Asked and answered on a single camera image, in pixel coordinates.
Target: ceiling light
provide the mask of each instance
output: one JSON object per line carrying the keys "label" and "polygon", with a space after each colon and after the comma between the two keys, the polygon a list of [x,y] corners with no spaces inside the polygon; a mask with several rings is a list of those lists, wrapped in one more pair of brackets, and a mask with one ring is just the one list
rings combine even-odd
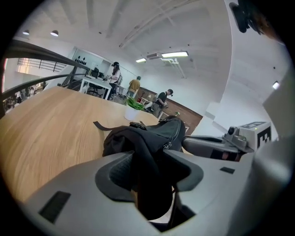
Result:
{"label": "ceiling light", "polygon": [[23,32],[23,34],[24,34],[24,35],[29,35],[30,32],[29,32],[29,30],[27,29],[27,30],[25,30],[25,31]]}
{"label": "ceiling light", "polygon": [[139,59],[139,60],[136,60],[137,63],[139,63],[139,62],[144,62],[144,61],[146,61],[145,58],[141,58],[141,59]]}
{"label": "ceiling light", "polygon": [[162,54],[162,57],[187,57],[189,54],[188,52],[177,52],[177,53],[164,53]]}
{"label": "ceiling light", "polygon": [[57,30],[52,31],[50,34],[56,37],[59,36],[59,32]]}
{"label": "ceiling light", "polygon": [[274,84],[272,85],[272,87],[274,89],[278,89],[278,87],[280,87],[280,84],[278,83],[278,81],[275,81]]}

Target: potted plant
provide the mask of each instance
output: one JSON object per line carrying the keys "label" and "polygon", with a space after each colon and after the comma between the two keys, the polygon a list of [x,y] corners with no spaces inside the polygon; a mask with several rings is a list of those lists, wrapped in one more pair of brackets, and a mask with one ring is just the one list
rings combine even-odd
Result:
{"label": "potted plant", "polygon": [[144,108],[143,104],[136,102],[135,99],[132,97],[128,97],[125,104],[126,104],[126,111],[125,111],[124,117],[127,120],[134,120],[138,112],[142,111]]}

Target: green plant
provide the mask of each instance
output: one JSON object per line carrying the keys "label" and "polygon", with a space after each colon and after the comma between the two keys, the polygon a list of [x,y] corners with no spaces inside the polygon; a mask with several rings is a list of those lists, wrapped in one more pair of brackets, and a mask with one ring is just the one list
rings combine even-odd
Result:
{"label": "green plant", "polygon": [[125,104],[139,111],[142,111],[144,108],[143,104],[137,103],[135,99],[131,97],[126,100]]}

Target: black t-shirt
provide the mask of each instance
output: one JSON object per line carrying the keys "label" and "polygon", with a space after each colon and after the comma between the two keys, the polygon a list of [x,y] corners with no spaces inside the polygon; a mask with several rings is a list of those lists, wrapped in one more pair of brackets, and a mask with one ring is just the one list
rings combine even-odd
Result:
{"label": "black t-shirt", "polygon": [[159,98],[162,100],[162,102],[165,102],[166,101],[166,98],[167,98],[166,92],[160,93],[159,96],[158,96],[158,99]]}

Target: black backpack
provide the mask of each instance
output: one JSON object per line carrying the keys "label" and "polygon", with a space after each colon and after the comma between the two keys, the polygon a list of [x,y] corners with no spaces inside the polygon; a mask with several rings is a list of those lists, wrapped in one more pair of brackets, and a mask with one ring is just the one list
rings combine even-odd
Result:
{"label": "black backpack", "polygon": [[162,171],[163,150],[182,151],[183,121],[168,116],[151,126],[131,122],[130,126],[105,128],[97,121],[94,124],[100,130],[111,130],[104,142],[103,156],[134,152],[132,161],[116,170],[115,184],[137,192],[137,207],[148,220],[164,215],[172,203],[172,184]]}

